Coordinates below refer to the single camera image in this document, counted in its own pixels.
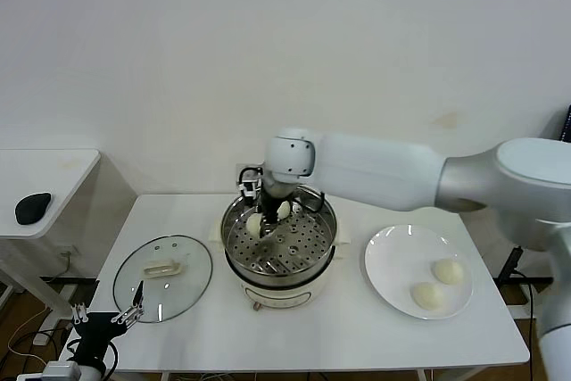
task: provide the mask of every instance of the table leg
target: table leg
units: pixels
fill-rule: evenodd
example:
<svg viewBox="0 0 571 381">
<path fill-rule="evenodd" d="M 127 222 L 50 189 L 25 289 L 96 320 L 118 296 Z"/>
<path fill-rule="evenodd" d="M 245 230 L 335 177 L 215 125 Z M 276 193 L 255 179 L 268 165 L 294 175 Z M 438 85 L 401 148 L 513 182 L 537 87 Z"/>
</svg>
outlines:
<svg viewBox="0 0 571 381">
<path fill-rule="evenodd" d="M 3 246 L 3 251 L 0 253 L 0 270 L 51 308 L 60 319 L 70 319 L 71 306 L 40 277 L 30 275 L 25 271 L 26 267 L 14 262 L 10 252 L 5 252 L 5 249 Z"/>
<path fill-rule="evenodd" d="M 486 366 L 477 366 L 475 368 L 448 369 L 436 381 L 466 381 L 486 368 Z"/>
<path fill-rule="evenodd" d="M 427 381 L 424 369 L 417 369 L 417 377 L 418 377 L 418 381 Z"/>
</svg>

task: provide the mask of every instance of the white wall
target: white wall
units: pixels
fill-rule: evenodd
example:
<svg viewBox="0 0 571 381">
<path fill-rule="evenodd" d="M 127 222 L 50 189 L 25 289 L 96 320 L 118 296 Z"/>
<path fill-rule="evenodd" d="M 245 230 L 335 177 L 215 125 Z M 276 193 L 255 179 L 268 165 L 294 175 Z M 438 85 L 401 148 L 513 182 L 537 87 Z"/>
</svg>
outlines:
<svg viewBox="0 0 571 381">
<path fill-rule="evenodd" d="M 138 193 L 232 191 L 283 125 L 468 154 L 571 103 L 569 29 L 570 0 L 0 0 L 0 147 L 97 147 Z"/>
</svg>

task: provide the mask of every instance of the wooden floor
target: wooden floor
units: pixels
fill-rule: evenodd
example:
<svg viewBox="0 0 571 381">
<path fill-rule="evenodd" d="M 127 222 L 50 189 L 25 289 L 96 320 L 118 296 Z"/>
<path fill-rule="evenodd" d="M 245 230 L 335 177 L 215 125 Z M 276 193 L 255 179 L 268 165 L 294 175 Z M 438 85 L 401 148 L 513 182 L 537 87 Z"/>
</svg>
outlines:
<svg viewBox="0 0 571 381">
<path fill-rule="evenodd" d="M 73 302 L 87 302 L 93 296 L 92 286 L 80 286 L 74 294 Z M 507 303 L 517 304 L 524 303 L 525 298 L 516 286 L 507 286 L 502 289 L 502 295 Z M 24 321 L 29 319 L 34 314 L 38 313 L 44 308 L 44 305 L 39 302 L 34 296 L 28 293 L 14 294 L 10 301 L 0 312 L 0 353 L 2 356 L 7 356 L 8 340 L 14 331 Z M 33 319 L 28 325 L 23 327 L 18 335 L 12 340 L 12 344 L 22 335 L 28 332 L 38 330 L 41 322 L 46 314 Z M 58 327 L 69 326 L 68 322 L 61 322 Z M 529 328 L 529 321 L 519 320 L 517 322 L 522 336 L 527 342 L 527 333 Z M 54 341 L 57 347 L 57 352 L 61 352 L 65 338 L 68 332 L 58 331 L 54 333 Z M 56 353 L 53 344 L 48 344 L 43 347 L 31 346 L 33 338 L 27 338 L 22 341 L 15 350 L 17 352 L 31 352 L 37 354 L 42 359 L 55 360 Z M 534 381 L 547 381 L 545 371 L 542 365 L 541 355 L 538 349 L 537 337 L 534 333 Z M 25 357 L 21 357 L 10 353 L 5 359 L 4 365 L 0 368 L 0 381 L 10 381 L 11 378 L 17 377 L 21 373 L 33 373 L 41 371 L 43 364 L 41 361 Z M 441 370 L 434 371 L 434 379 L 442 373 Z M 259 374 L 232 374 L 231 377 L 223 376 L 220 378 L 209 378 L 210 381 L 308 381 L 308 374 L 306 373 L 259 373 Z M 145 378 L 149 381 L 159 381 L 160 374 L 145 374 Z M 170 381 L 198 381 L 200 374 L 171 374 Z M 312 373 L 309 375 L 309 381 L 417 381 L 416 372 L 401 371 L 401 372 L 344 372 L 326 374 Z M 426 372 L 426 379 L 430 380 L 429 371 Z M 473 381 L 525 381 L 529 379 L 529 367 L 527 364 L 516 365 L 510 367 L 488 368 L 480 374 L 470 378 Z"/>
</svg>

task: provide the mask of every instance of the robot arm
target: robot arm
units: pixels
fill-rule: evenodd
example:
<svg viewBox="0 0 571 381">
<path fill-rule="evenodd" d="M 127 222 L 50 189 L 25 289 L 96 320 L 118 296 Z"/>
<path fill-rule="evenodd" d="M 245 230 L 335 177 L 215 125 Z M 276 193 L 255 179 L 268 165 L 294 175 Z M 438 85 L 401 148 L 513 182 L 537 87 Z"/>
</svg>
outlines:
<svg viewBox="0 0 571 381">
<path fill-rule="evenodd" d="M 297 184 L 395 211 L 490 205 L 552 222 L 571 220 L 568 144 L 520 138 L 448 158 L 429 147 L 285 129 L 269 141 L 262 187 L 285 198 Z"/>
</svg>

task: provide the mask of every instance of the metal rim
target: metal rim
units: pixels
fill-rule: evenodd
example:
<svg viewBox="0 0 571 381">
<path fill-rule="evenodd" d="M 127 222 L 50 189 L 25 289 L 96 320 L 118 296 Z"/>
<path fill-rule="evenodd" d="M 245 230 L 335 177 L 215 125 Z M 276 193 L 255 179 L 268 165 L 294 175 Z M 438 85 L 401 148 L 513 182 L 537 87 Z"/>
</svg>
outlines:
<svg viewBox="0 0 571 381">
<path fill-rule="evenodd" d="M 133 256 L 136 252 L 138 252 L 140 249 L 142 249 L 143 247 L 145 247 L 147 244 L 150 244 L 150 243 L 152 243 L 153 241 L 161 240 L 161 239 L 163 239 L 163 238 L 171 238 L 171 237 L 173 237 L 173 236 L 180 236 L 180 237 L 183 237 L 183 238 L 188 238 L 188 239 L 191 239 L 191 240 L 196 241 L 196 243 L 198 243 L 199 245 L 201 245 L 201 246 L 204 248 L 204 250 L 206 251 L 206 254 L 208 254 L 208 259 L 209 259 L 210 262 L 211 262 L 211 272 L 210 272 L 210 275 L 208 276 L 208 281 L 206 282 L 206 286 L 204 287 L 204 290 L 198 295 L 198 297 L 196 298 L 196 300 L 195 300 L 188 308 L 185 308 L 184 310 L 182 310 L 181 312 L 179 312 L 179 313 L 173 315 L 173 316 L 170 317 L 169 319 L 163 320 L 163 321 L 160 321 L 160 320 L 157 320 L 157 321 L 143 321 L 143 320 L 139 320 L 138 323 L 148 323 L 148 324 L 163 323 L 163 322 L 165 322 L 165 321 L 169 321 L 169 320 L 172 320 L 172 319 L 178 317 L 178 316 L 179 316 L 180 314 L 182 314 L 183 312 L 190 310 L 192 307 L 194 307 L 194 306 L 196 305 L 196 303 L 197 303 L 198 301 L 200 301 L 200 298 L 203 297 L 204 292 L 206 292 L 206 289 L 208 289 L 208 286 L 209 286 L 209 284 L 211 283 L 211 280 L 212 280 L 212 272 L 214 271 L 214 269 L 213 269 L 214 267 L 213 267 L 213 265 L 212 265 L 212 256 L 211 256 L 211 253 L 210 253 L 210 251 L 208 250 L 208 247 L 206 247 L 206 246 L 204 245 L 204 243 L 202 243 L 201 241 L 197 240 L 196 238 L 194 238 L 194 237 L 192 237 L 192 236 L 183 236 L 183 235 L 181 235 L 181 234 L 173 234 L 173 235 L 170 235 L 170 236 L 159 236 L 159 237 L 157 237 L 157 238 L 154 238 L 154 239 L 151 240 L 151 241 L 147 241 L 146 243 L 139 245 L 139 246 L 137 247 L 137 249 L 135 249 L 133 252 L 131 252 L 131 254 L 127 257 L 127 259 L 124 260 L 123 263 L 121 263 L 119 269 L 117 270 L 117 274 L 115 274 L 115 279 L 113 280 L 113 301 L 115 302 L 115 306 L 117 307 L 117 309 L 119 310 L 119 312 L 124 311 L 124 310 L 122 310 L 122 309 L 120 308 L 119 304 L 117 303 L 117 297 L 115 296 L 115 284 L 117 283 L 117 277 L 119 276 L 119 273 L 120 273 L 121 269 L 123 268 L 123 266 L 127 263 L 127 261 L 128 261 L 129 259 L 131 259 L 131 256 Z"/>
<path fill-rule="evenodd" d="M 306 194 L 309 194 L 311 196 L 314 196 L 316 198 L 319 197 L 319 195 L 316 193 L 316 191 L 314 191 L 313 189 L 307 187 L 307 186 L 299 186 L 299 190 L 303 191 Z M 304 272 L 307 272 L 308 270 L 311 269 L 315 269 L 317 265 L 319 265 L 320 263 L 323 263 L 323 258 L 328 258 L 329 257 L 329 253 L 331 253 L 331 249 L 334 247 L 334 241 L 335 241 L 335 236 L 337 234 L 337 218 L 335 215 L 335 212 L 333 210 L 333 207 L 331 206 L 331 204 L 327 201 L 325 201 L 325 205 L 327 207 L 327 216 L 331 218 L 331 220 L 328 222 L 327 219 L 322 216 L 321 214 L 318 214 L 317 218 L 314 218 L 312 216 L 310 216 L 310 214 L 308 212 L 305 212 L 305 210 L 302 209 L 301 206 L 298 207 L 298 211 L 296 211 L 296 213 L 301 212 L 302 215 L 300 216 L 300 219 L 302 219 L 302 223 L 300 225 L 295 225 L 294 224 L 290 225 L 292 233 L 289 233 L 289 231 L 287 232 L 287 235 L 284 235 L 283 239 L 284 241 L 291 241 L 291 245 L 288 245 L 287 248 L 286 247 L 286 243 L 283 244 L 277 244 L 282 247 L 282 251 L 281 252 L 276 252 L 276 254 L 274 255 L 273 252 L 269 252 L 269 254 L 266 256 L 265 254 L 260 255 L 259 251 L 255 250 L 254 248 L 250 249 L 249 245 L 252 246 L 258 246 L 259 244 L 261 244 L 261 242 L 256 242 L 255 239 L 252 239 L 251 236 L 249 236 L 246 232 L 245 232 L 245 228 L 244 227 L 244 221 L 240 218 L 242 218 L 246 213 L 249 213 L 250 211 L 253 211 L 253 209 L 248 209 L 247 211 L 243 211 L 241 212 L 241 214 L 239 215 L 238 218 L 236 218 L 236 222 L 239 222 L 234 225 L 232 224 L 232 227 L 230 227 L 230 229 L 228 230 L 228 225 L 227 225 L 227 220 L 230 217 L 230 213 L 232 213 L 233 211 L 237 211 L 238 209 L 236 208 L 238 205 L 243 204 L 243 197 L 238 197 L 236 198 L 226 209 L 226 211 L 224 212 L 224 215 L 222 217 L 222 221 L 220 222 L 220 236 L 222 239 L 222 243 L 224 244 L 224 248 L 227 254 L 227 258 L 229 259 L 230 263 L 233 265 L 236 265 L 237 267 L 239 267 L 240 269 L 244 269 L 245 271 L 249 271 L 252 272 L 253 275 L 255 276 L 263 276 L 263 277 L 267 277 L 267 278 L 272 278 L 272 277 L 288 277 L 288 276 L 296 276 L 296 275 L 301 275 Z M 308 220 L 305 221 L 306 225 L 303 225 L 303 220 L 305 218 L 308 218 Z M 282 239 L 278 238 L 277 239 L 279 243 L 282 243 Z M 313 249 L 313 247 L 308 248 L 308 244 L 313 244 L 316 248 Z M 240 251 L 240 255 L 242 255 L 242 251 L 244 251 L 247 254 L 251 253 L 251 258 L 252 260 L 250 261 L 249 257 L 240 257 L 238 255 L 232 255 L 231 252 L 229 250 L 232 250 L 232 247 L 234 248 L 234 250 L 236 252 Z M 289 262 L 291 262 L 291 264 L 289 264 L 289 266 L 286 266 L 284 263 L 282 263 L 282 260 L 280 260 L 279 258 L 282 258 L 282 253 L 283 256 L 283 261 L 285 261 L 285 264 L 289 264 Z M 296 253 L 307 253 L 304 254 L 304 256 L 306 256 L 305 260 L 304 258 L 294 258 L 294 256 L 296 255 Z M 274 272 L 268 272 L 262 269 L 256 269 L 256 257 L 260 257 L 263 256 L 264 258 L 268 258 L 270 260 L 274 260 L 273 258 L 271 258 L 271 256 L 275 257 L 275 262 L 278 265 L 281 265 L 283 267 L 282 271 L 279 272 L 279 270 L 274 271 Z"/>
<path fill-rule="evenodd" d="M 234 264 L 232 263 L 230 257 L 228 256 L 228 254 L 226 252 L 224 252 L 224 256 L 226 256 L 226 261 L 228 262 L 228 265 L 230 266 L 230 268 L 234 271 L 234 273 L 244 282 L 248 283 L 251 286 L 254 287 L 258 287 L 259 289 L 265 289 L 265 290 L 292 290 L 292 289 L 296 289 L 298 287 L 302 287 L 305 285 L 308 285 L 309 283 L 311 283 L 313 280 L 315 280 L 317 277 L 319 277 L 321 274 L 323 274 L 323 272 L 329 267 L 329 265 L 331 264 L 331 261 L 333 260 L 333 257 L 335 255 L 335 246 L 331 247 L 331 252 L 329 253 L 329 257 L 327 258 L 326 263 L 323 265 L 322 269 L 317 272 L 314 276 L 311 276 L 307 279 L 304 279 L 302 282 L 297 283 L 295 285 L 290 285 L 290 286 L 267 286 L 267 285 L 262 285 L 259 283 L 256 283 L 255 281 L 252 281 L 251 278 L 245 277 L 244 275 L 242 275 L 234 266 Z"/>
</svg>

